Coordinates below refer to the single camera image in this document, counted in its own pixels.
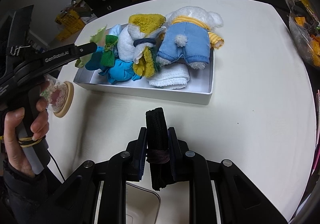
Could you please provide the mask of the black sleeve forearm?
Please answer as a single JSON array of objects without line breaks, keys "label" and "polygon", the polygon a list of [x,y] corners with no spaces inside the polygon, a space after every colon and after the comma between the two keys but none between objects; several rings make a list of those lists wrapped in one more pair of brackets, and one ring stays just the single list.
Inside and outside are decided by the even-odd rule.
[{"label": "black sleeve forearm", "polygon": [[62,183],[50,169],[29,177],[16,170],[7,158],[3,167],[8,203],[17,223],[58,223],[56,195]]}]

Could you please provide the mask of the person left hand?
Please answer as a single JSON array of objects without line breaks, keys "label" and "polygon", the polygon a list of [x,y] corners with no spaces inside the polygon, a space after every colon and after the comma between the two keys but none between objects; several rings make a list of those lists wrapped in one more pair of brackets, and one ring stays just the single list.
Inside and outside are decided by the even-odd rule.
[{"label": "person left hand", "polygon": [[29,91],[16,91],[7,103],[4,142],[9,163],[17,171],[34,178],[50,162],[48,144],[48,102],[40,93],[48,88],[44,82]]}]

